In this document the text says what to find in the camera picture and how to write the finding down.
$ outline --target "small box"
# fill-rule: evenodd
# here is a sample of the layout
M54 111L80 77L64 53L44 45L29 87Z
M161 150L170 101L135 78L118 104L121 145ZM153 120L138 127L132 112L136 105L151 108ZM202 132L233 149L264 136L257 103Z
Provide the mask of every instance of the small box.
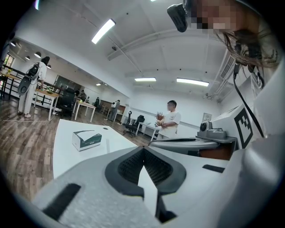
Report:
M86 150L101 144L102 135L94 130L76 131L72 134L72 144L78 151Z

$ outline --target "woman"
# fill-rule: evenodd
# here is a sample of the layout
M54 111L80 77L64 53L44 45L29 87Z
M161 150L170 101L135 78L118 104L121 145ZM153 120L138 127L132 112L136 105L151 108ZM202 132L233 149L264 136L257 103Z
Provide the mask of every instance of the woman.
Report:
M25 114L25 118L31 118L31 115L29 114L32 101L33 101L33 96L35 93L35 90L37 88L37 83L38 81L41 82L41 89L44 87L44 79L46 75L46 69L47 65L49 63L49 57L43 58L39 62L39 76L37 79L34 79L31 81L31 85L28 88L28 91L20 97L19 101L19 107L18 107L18 115Z
M252 91L256 98L270 80L283 55L275 36L261 16L237 0L184 0L184 8L186 14L196 19L203 28L223 34L224 39L218 36L219 39L237 62L248 66L252 73ZM266 135L263 120L255 109L254 114ZM260 138L256 125L252 125L253 138Z

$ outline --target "window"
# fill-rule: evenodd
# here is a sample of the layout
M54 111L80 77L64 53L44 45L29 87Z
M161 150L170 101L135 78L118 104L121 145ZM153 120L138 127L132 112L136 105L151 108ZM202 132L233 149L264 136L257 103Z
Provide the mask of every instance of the window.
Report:
M4 65L6 66L12 66L12 63L14 62L14 57L10 56L9 54L7 54L5 61L4 61Z

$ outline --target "black cable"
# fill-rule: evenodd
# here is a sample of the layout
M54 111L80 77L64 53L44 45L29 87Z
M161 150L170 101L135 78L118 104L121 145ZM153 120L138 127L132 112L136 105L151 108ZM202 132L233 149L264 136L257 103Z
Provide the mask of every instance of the black cable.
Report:
M249 108L248 104L245 102L245 100L244 100L244 98L242 97L242 95L241 95L239 89L238 89L237 86L236 86L236 75L237 75L237 73L234 73L234 74L233 74L233 84L234 84L234 86L235 86L235 89L236 89L237 93L239 94L239 96L240 96L242 102L244 103L244 106L245 106L246 109L248 110L248 112L249 112L249 114L250 114L250 116L251 116L253 122L254 122L255 125L257 126L257 129L259 130L260 135L264 138L264 135L263 135L263 132L262 132L262 129L261 129L260 125L259 125L258 120L256 119L255 115L253 114L253 112L252 112L251 109Z

